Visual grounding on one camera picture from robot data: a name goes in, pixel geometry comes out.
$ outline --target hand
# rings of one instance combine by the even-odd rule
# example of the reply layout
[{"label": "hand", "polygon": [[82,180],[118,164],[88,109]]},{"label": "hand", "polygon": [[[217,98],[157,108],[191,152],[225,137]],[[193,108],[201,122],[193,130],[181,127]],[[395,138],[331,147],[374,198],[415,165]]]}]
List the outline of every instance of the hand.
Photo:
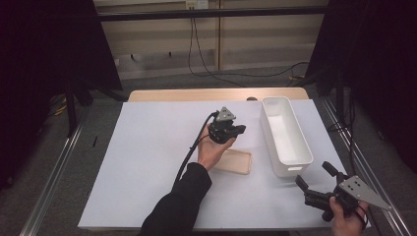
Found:
[{"label": "hand", "polygon": [[199,142],[198,163],[202,165],[207,171],[209,171],[220,161],[223,153],[236,141],[236,138],[231,138],[224,145],[215,143],[209,137],[209,125],[206,125],[202,135],[200,136],[200,139],[202,140]]},{"label": "hand", "polygon": [[[330,198],[330,207],[334,213],[333,220],[333,235],[334,236],[360,236],[362,235],[362,222],[356,214],[351,214],[347,217],[343,214],[343,207],[338,203],[335,197]],[[364,202],[359,202],[361,208],[356,208],[356,211],[364,218],[365,212],[367,210],[368,204]]]}]

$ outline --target white table surface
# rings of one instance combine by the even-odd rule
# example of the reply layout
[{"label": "white table surface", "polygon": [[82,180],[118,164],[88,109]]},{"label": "white table surface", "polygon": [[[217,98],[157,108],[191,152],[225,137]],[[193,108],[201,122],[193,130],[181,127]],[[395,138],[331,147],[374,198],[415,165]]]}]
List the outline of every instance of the white table surface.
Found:
[{"label": "white table surface", "polygon": [[[314,157],[302,174],[310,188],[331,192],[335,179],[326,160],[345,171],[312,100],[291,100]],[[79,227],[138,229],[172,188],[176,173],[206,118],[226,106],[246,125],[233,148],[253,155],[249,175],[209,172],[212,186],[203,199],[196,230],[301,229],[330,227],[322,211],[304,205],[295,178],[278,178],[270,164],[260,123],[259,101],[124,103]],[[197,151],[190,162],[196,161]]]}]

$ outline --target wall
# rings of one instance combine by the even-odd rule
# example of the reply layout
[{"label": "wall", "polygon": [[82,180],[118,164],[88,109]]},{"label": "wall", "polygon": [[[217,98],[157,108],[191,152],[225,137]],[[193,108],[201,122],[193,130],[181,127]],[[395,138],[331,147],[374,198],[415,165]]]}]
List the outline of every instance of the wall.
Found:
[{"label": "wall", "polygon": [[[185,1],[95,0],[98,13],[184,10]],[[325,6],[328,0],[209,0],[211,9]],[[309,61],[323,15],[196,19],[201,49],[214,69],[284,66]],[[114,56],[168,54],[186,57],[191,21],[102,23]]]}]

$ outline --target wire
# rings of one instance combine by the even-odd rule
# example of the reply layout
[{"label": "wire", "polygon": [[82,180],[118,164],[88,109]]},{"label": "wire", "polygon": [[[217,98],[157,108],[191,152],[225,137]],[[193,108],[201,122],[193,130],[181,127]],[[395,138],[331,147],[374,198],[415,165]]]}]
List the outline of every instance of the wire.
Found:
[{"label": "wire", "polygon": [[377,229],[377,232],[378,232],[378,235],[382,235],[381,234],[381,230],[380,230],[380,225],[377,223],[377,221],[375,220],[375,218],[374,218],[374,213],[372,212],[372,209],[371,209],[371,207],[369,207],[368,208],[368,212],[369,212],[369,214],[371,215],[371,217],[372,217],[372,219],[374,219],[373,220],[373,223],[374,223],[374,226],[375,226],[375,228]]},{"label": "wire", "polygon": [[355,164],[353,161],[353,122],[355,121],[356,118],[356,111],[355,111],[355,101],[353,99],[353,94],[352,94],[352,90],[349,93],[349,125],[350,127],[348,128],[350,131],[350,139],[349,139],[349,161],[350,161],[350,167],[352,168],[352,173],[353,175],[356,175],[356,170],[355,170]]},{"label": "wire", "polygon": [[58,103],[64,97],[65,97],[65,94],[54,95],[49,101],[49,106],[56,105],[56,103]]},{"label": "wire", "polygon": [[64,112],[65,109],[67,109],[67,99],[65,97],[63,97],[64,99],[61,101],[61,105],[53,112],[49,113],[47,115],[47,117],[50,116],[58,116],[60,115],[62,112]]},{"label": "wire", "polygon": [[353,213],[356,215],[356,217],[358,217],[358,219],[361,221],[362,223],[362,230],[364,230],[366,228],[366,225],[368,224],[368,215],[366,217],[366,222],[365,219],[362,218],[362,216],[358,213],[358,211],[353,210]]},{"label": "wire", "polygon": [[[191,50],[192,50],[192,47],[193,47],[194,29],[196,29],[196,41],[197,41],[197,44],[198,44],[198,47],[199,47],[200,58],[202,59],[203,65],[205,67],[205,70],[208,72],[207,75],[199,75],[199,74],[196,74],[191,69],[191,62],[190,62],[191,59],[190,58],[191,58]],[[203,57],[202,50],[201,50],[201,47],[200,47],[200,41],[199,41],[199,36],[198,36],[198,31],[197,31],[196,19],[194,19],[194,18],[191,19],[191,38],[190,38],[190,50],[189,50],[189,53],[188,53],[188,67],[190,69],[190,72],[193,75],[195,75],[195,76],[198,76],[198,77],[208,77],[208,76],[211,76],[211,77],[214,77],[215,79],[218,79],[218,80],[221,80],[221,81],[225,81],[225,82],[229,82],[231,84],[234,84],[236,86],[239,86],[239,87],[243,87],[244,88],[245,86],[242,86],[240,84],[237,84],[237,83],[234,83],[234,82],[231,82],[231,81],[222,79],[222,78],[219,78],[217,76],[242,76],[242,77],[254,77],[254,78],[268,78],[268,77],[275,77],[275,76],[282,75],[282,74],[284,74],[284,73],[286,73],[288,71],[291,71],[291,75],[293,75],[293,69],[295,67],[297,67],[299,65],[308,65],[308,64],[309,64],[309,62],[299,62],[299,63],[296,63],[296,64],[292,65],[290,68],[288,68],[288,69],[286,69],[284,71],[281,71],[281,72],[275,73],[275,74],[270,74],[270,75],[250,75],[250,74],[241,74],[241,73],[213,73],[213,72],[210,72],[209,69],[206,66],[206,62],[205,62],[205,59]]]},{"label": "wire", "polygon": [[[194,73],[193,70],[191,69],[191,62],[190,62],[191,60],[190,60],[190,57],[191,57],[191,49],[193,47],[194,28],[196,28],[196,40],[197,40],[197,45],[199,47],[200,57],[202,58],[203,66],[205,67],[206,71],[208,72],[208,75],[198,75],[198,74]],[[194,76],[198,76],[198,77],[212,76],[213,78],[215,78],[217,80],[224,81],[224,82],[228,82],[228,83],[233,84],[235,86],[245,88],[245,86],[242,86],[242,85],[240,85],[238,83],[231,82],[231,81],[228,81],[228,80],[219,78],[219,77],[217,77],[216,75],[214,75],[213,73],[211,73],[209,71],[209,69],[206,66],[205,59],[203,58],[203,55],[202,55],[202,49],[200,47],[199,37],[198,37],[198,33],[197,33],[196,19],[194,19],[194,18],[191,19],[191,39],[190,39],[190,51],[188,52],[188,68],[190,69],[191,74],[193,74]]]},{"label": "wire", "polygon": [[186,165],[186,164],[188,163],[188,161],[190,160],[190,157],[191,157],[191,155],[193,154],[194,150],[197,148],[197,145],[199,144],[199,142],[200,142],[203,138],[205,138],[205,137],[206,137],[206,136],[204,136],[204,137],[200,138],[200,136],[201,136],[201,135],[202,135],[202,133],[203,133],[203,130],[205,129],[205,127],[206,127],[206,125],[207,125],[207,123],[208,123],[208,121],[209,121],[209,118],[211,118],[211,117],[215,117],[217,114],[218,114],[218,111],[213,112],[213,113],[211,113],[211,114],[209,115],[209,117],[206,119],[206,121],[205,121],[205,123],[204,123],[204,125],[203,125],[202,129],[201,129],[201,130],[200,130],[200,132],[199,132],[199,135],[197,136],[196,140],[194,141],[194,144],[190,147],[190,150],[188,151],[187,156],[184,158],[184,160],[183,160],[183,162],[182,162],[182,164],[181,164],[181,167],[180,167],[180,169],[178,170],[177,177],[175,178],[174,185],[172,186],[172,189],[173,189],[173,188],[175,187],[175,185],[176,185],[176,184],[180,181],[180,178],[181,178],[181,175],[182,175],[182,173],[183,173],[183,171],[184,171],[185,165]]},{"label": "wire", "polygon": [[347,115],[349,114],[349,108],[350,108],[350,104],[349,104],[349,107],[346,108],[346,110],[343,112],[343,114],[344,114],[343,115],[343,120],[337,121],[337,122],[333,123],[332,125],[330,125],[329,127],[327,127],[328,132],[342,131],[342,130],[348,129],[350,127],[350,124],[346,125],[346,122],[344,121],[346,119]]},{"label": "wire", "polygon": [[290,70],[291,70],[291,78],[289,80],[289,83],[286,85],[287,88],[290,87],[291,84],[292,84],[292,82],[294,81],[294,71],[292,69],[293,69],[293,67],[290,68]]}]

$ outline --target floor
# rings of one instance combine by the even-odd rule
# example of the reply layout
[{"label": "floor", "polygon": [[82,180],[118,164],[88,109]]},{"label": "floor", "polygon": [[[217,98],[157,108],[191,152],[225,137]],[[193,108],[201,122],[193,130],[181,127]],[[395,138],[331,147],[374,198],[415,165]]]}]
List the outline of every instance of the floor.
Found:
[{"label": "floor", "polygon": [[[140,75],[145,67],[138,61],[129,59],[119,61],[119,73],[132,73]],[[231,81],[244,87],[287,87],[296,81],[289,80],[291,76],[302,76],[306,65],[300,65],[292,70],[290,67],[253,68],[232,73],[251,74],[255,77],[220,76],[223,80]],[[152,74],[151,77],[140,79],[122,80],[124,91],[129,94],[134,89],[191,89],[191,88],[235,88],[234,84],[221,81],[214,77],[196,77],[190,73],[187,67],[174,68],[169,71],[171,75]],[[326,110],[325,100],[334,101],[334,92],[329,97],[318,97],[315,85],[305,87],[308,95],[314,99],[326,127],[334,122]],[[92,91],[95,101],[90,109],[77,106],[78,114],[88,113],[86,128],[79,137],[78,145],[74,149],[71,158],[66,163],[65,171],[58,178],[59,188],[54,192],[53,200],[48,203],[47,211],[40,221],[40,227],[34,229],[31,235],[135,235],[136,232],[97,232],[91,233],[77,229],[80,213],[84,208],[89,195],[89,190],[99,169],[106,146],[111,138],[112,129],[117,121],[121,103],[109,99],[99,92]],[[417,174],[403,164],[397,155],[395,148],[388,140],[382,139],[379,127],[375,126],[372,119],[362,110],[360,104],[356,106],[356,119],[354,123],[355,142],[361,153],[372,166],[376,177],[387,191],[392,202],[408,226],[409,232],[404,235],[417,233]],[[66,112],[59,116],[50,116],[42,126],[41,132],[33,147],[32,154],[14,179],[14,186],[0,192],[0,235],[17,235],[25,227],[31,211],[36,205],[39,195],[50,178],[50,173],[57,163],[63,146],[67,139]],[[348,149],[340,137],[339,132],[328,133],[333,144],[348,172],[351,171]],[[364,231],[363,235],[400,235],[392,231],[384,213],[377,208],[372,208],[373,225]],[[227,235],[278,235],[277,232],[233,232]],[[291,232],[291,235],[331,235],[329,229],[303,229]]]}]

